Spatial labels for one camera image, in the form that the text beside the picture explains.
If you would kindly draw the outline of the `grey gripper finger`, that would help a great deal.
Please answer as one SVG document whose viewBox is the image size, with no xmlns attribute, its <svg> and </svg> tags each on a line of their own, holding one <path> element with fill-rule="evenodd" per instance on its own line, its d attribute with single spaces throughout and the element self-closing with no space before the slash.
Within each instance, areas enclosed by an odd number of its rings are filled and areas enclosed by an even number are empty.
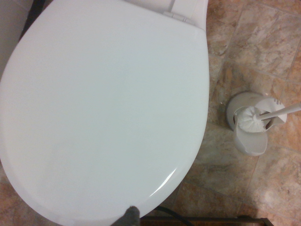
<svg viewBox="0 0 301 226">
<path fill-rule="evenodd" d="M 129 207 L 123 216 L 114 222 L 115 226 L 139 226 L 140 212 L 137 207 Z"/>
</svg>

